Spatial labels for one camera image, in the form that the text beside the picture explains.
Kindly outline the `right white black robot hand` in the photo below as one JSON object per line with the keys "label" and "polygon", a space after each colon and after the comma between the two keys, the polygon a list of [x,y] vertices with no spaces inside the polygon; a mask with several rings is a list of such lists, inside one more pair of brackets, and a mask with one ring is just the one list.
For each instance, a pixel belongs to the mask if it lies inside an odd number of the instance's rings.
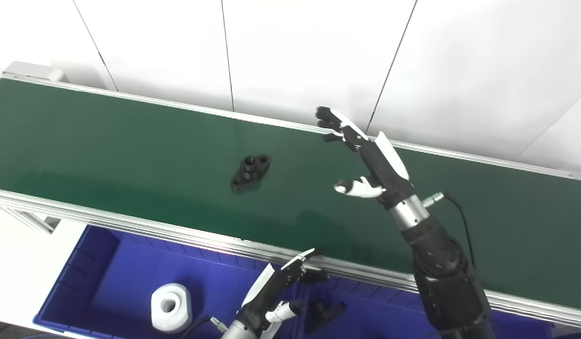
{"label": "right white black robot hand", "polygon": [[391,210],[415,195],[404,163],[386,137],[377,137],[372,141],[346,116],[329,107],[318,107],[315,115],[319,127],[333,131],[324,135],[323,141],[344,143],[360,156],[370,171],[369,176],[338,180],[334,184],[336,192],[353,197],[376,198],[385,210]]}

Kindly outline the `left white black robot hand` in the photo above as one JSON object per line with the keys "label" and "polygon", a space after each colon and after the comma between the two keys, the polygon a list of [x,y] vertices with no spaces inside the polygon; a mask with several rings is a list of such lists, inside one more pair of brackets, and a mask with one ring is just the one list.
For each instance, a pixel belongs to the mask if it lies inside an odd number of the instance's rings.
{"label": "left white black robot hand", "polygon": [[312,248],[288,260],[280,269],[267,264],[242,302],[233,324],[248,337],[261,339],[271,328],[305,313],[307,303],[301,300],[283,301],[279,296],[295,283],[324,283],[329,275],[322,268],[307,264],[307,260],[322,255]]}

